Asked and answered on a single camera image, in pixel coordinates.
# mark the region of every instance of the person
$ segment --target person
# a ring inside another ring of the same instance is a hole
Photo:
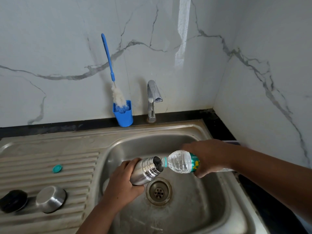
[[[184,144],[182,150],[196,154],[201,178],[222,168],[233,169],[262,187],[294,213],[312,223],[312,170],[275,157],[228,144],[217,139]],[[102,200],[92,210],[77,234],[107,233],[115,215],[144,192],[130,183],[140,158],[124,161],[111,175]]]

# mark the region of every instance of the chrome faucet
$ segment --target chrome faucet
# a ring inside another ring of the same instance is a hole
[[[156,82],[153,80],[150,80],[147,83],[147,98],[149,101],[149,104],[148,104],[149,122],[156,122],[154,102],[155,103],[162,102],[162,97],[157,88]]]

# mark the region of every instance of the person's left hand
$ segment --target person's left hand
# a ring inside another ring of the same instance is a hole
[[[144,185],[133,186],[130,176],[140,158],[132,161],[123,161],[111,174],[110,181],[105,189],[101,204],[114,213],[118,213],[124,206],[144,192]]]

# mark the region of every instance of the person's right arm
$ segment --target person's right arm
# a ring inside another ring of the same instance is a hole
[[[222,168],[233,169],[312,223],[311,169],[216,139],[184,144],[182,149],[199,158],[194,173],[197,177]]]

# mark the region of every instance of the drain strainer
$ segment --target drain strainer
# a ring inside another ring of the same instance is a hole
[[[170,183],[164,178],[156,178],[146,187],[146,197],[154,205],[166,204],[172,195]]]

